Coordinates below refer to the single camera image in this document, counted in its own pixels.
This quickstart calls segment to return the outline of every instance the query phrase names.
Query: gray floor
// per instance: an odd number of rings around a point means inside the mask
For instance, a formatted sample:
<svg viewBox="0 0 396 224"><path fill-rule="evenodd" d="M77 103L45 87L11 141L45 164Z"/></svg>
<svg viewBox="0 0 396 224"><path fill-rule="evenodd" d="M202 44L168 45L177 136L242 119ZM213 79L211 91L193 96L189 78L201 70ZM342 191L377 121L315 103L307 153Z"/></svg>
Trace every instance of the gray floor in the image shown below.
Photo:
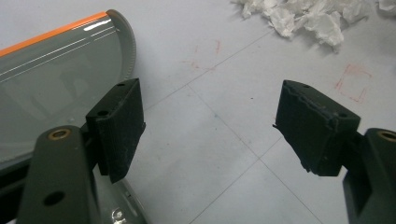
<svg viewBox="0 0 396 224"><path fill-rule="evenodd" d="M280 88L314 86L360 115L361 133L396 130L396 20L373 5L334 54L229 0L8 0L0 49L111 8L137 41L148 127L127 179L153 223L347 223L345 170L307 174L272 128Z"/></svg>

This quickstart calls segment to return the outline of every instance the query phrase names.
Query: screw hole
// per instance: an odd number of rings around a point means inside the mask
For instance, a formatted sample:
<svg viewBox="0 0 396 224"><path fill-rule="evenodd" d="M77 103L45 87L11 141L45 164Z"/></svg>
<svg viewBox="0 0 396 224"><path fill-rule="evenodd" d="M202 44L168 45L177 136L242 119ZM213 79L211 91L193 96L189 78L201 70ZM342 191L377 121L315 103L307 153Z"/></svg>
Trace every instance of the screw hole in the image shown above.
<svg viewBox="0 0 396 224"><path fill-rule="evenodd" d="M391 133L391 132L378 132L379 136L382 138L387 139L390 142L396 142L396 133Z"/></svg>
<svg viewBox="0 0 396 224"><path fill-rule="evenodd" d="M106 115L108 115L108 111L105 111L105 110L99 111L98 115L99 116L106 116Z"/></svg>
<svg viewBox="0 0 396 224"><path fill-rule="evenodd" d="M66 138L70 133L71 131L69 129L59 129L50 133L49 139L52 141L60 140Z"/></svg>
<svg viewBox="0 0 396 224"><path fill-rule="evenodd" d="M44 199L44 205L46 206L53 206L57 203L59 203L61 200L64 199L64 192L62 191L55 191L53 193L51 193L50 195L48 195L45 199Z"/></svg>

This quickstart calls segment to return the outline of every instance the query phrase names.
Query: white tissue paper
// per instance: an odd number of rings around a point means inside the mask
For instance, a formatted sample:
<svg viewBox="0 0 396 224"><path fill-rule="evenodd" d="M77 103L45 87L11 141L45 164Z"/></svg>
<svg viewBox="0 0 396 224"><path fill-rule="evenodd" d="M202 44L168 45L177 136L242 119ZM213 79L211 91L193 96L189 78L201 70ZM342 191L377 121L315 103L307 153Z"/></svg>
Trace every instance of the white tissue paper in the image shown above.
<svg viewBox="0 0 396 224"><path fill-rule="evenodd" d="M389 16L396 16L396 0L378 0L379 9L386 11Z"/></svg>
<svg viewBox="0 0 396 224"><path fill-rule="evenodd" d="M337 51L344 41L341 18L348 24L369 16L370 5L365 0L234 0L244 5L243 17L261 13L283 37L301 28L315 32L319 43L326 43ZM396 0L379 0L395 2Z"/></svg>

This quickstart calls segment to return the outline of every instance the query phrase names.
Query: orange rim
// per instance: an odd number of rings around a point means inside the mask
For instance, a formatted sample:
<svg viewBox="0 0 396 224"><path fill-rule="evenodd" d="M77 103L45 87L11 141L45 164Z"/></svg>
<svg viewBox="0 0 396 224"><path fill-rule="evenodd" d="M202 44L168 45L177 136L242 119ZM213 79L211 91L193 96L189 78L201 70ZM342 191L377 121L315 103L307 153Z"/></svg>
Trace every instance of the orange rim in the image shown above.
<svg viewBox="0 0 396 224"><path fill-rule="evenodd" d="M14 45L14 46L8 47L6 49L1 49L0 50L0 57L2 57L4 55L7 55L9 53L12 53L12 52L14 52L14 51L16 51L18 49L23 49L23 48L25 48L25 47L27 47L29 45L33 45L33 44L35 44L37 42L40 42L42 40L51 38L51 37L53 37L55 35L58 35L58 34L61 34L63 32L66 32L66 31L69 31L71 29L74 29L76 27L79 27L79 26L81 26L81 25L83 25L83 24L85 24L87 22L96 21L96 20L98 20L100 18L103 18L105 16L107 16L107 14L105 12L99 12L97 14L91 15L90 17L87 17L87 18L82 19L80 21L75 21L75 22L70 23L70 24L68 24L66 26L62 26L62 27L60 27L58 29L55 29L55 30L49 31L47 33L44 33L43 35L35 36L35 37L31 38L31 39L25 40L25 41L23 41L23 42L21 42L19 44Z"/></svg>

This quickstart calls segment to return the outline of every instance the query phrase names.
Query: floor seam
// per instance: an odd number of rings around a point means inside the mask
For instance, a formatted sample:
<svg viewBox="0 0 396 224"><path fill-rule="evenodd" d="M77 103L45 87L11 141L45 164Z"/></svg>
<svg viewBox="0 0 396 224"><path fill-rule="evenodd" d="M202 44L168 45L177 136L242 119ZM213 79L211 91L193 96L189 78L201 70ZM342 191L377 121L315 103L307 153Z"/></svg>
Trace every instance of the floor seam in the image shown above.
<svg viewBox="0 0 396 224"><path fill-rule="evenodd" d="M194 222L195 221L195 219L197 219L204 211L206 211L206 209L207 208L209 208L210 207L210 205L212 205L215 201L217 201L218 200L218 198L219 197L221 197L221 195L223 195L224 193L225 193L225 191L227 191L236 181L238 181L241 177L242 177L242 175L244 175L248 170L250 170L250 168L254 165L254 164L256 164L256 162L257 161L259 161L260 160L260 158L258 158L257 160L255 160L253 163L251 163L251 165L249 165L249 167L240 175L240 176L238 176L234 181L233 181L233 183L231 183L221 194L219 194L219 196L218 197L216 197L202 212L200 212L199 214L198 214L198 216L196 216L191 222L190 222L190 224L192 223L192 222Z"/></svg>
<svg viewBox="0 0 396 224"><path fill-rule="evenodd" d="M320 222L321 224L323 224L323 222L311 211L311 209L309 209L309 207L305 204L305 203L303 203L303 201L279 178L279 176L277 176L277 174L273 171L273 170L271 170L271 168L269 167L269 166L267 166L267 164L265 164L265 162L262 160L262 159L260 159L260 161L262 162L262 164L264 164L264 166L265 167L267 167L268 168L268 170L283 184L283 186L285 186L286 187L286 189L288 189L289 191L290 191L290 193L292 194L292 195L294 195L294 197L306 208L306 209L308 209L308 211L312 214L312 216L314 216L317 220L318 220L318 222Z"/></svg>
<svg viewBox="0 0 396 224"><path fill-rule="evenodd" d="M266 37L267 35L271 34L273 31L269 31L268 33L266 33L265 35L260 36L260 38L257 38L256 40L253 40L250 44L244 46L243 48L241 48L240 50L238 50L237 52L233 53L231 56L227 57L226 59L224 59L223 61L215 64L214 66L212 66L212 69L216 68L217 66L221 65L222 63L225 63L226 61L228 61L229 59L231 59L233 56L235 56L236 54L240 53L241 51L247 49L248 47L250 47L251 45L253 45L254 43L256 43L257 41L261 40L262 38ZM188 86L190 83L192 83L193 81L195 81L196 79L202 77L203 75L205 75L206 73L210 72L212 69L208 69L206 71L204 71L201 75L193 78L191 81L188 81L186 84L182 85L180 88L172 91L171 93L167 94L165 97L163 97L160 101L158 101L157 103L155 103L154 105L151 105L149 107L147 107L146 109L144 109L144 111L150 110L152 107L154 107L155 105L159 104L160 102L162 102L163 100L165 100L166 98L168 98L169 96L175 94L177 91L180 91L181 89L185 88L186 86Z"/></svg>
<svg viewBox="0 0 396 224"><path fill-rule="evenodd" d="M280 139L282 139L282 138L283 138L283 136L280 136L280 137L268 148L268 150L266 150L266 151L264 152L264 154L262 154L262 155L260 156L260 159L261 159L262 157L264 157L264 156L267 154L267 152L268 152L269 150L271 150L271 148L273 148L273 147L276 145L276 143L279 142Z"/></svg>

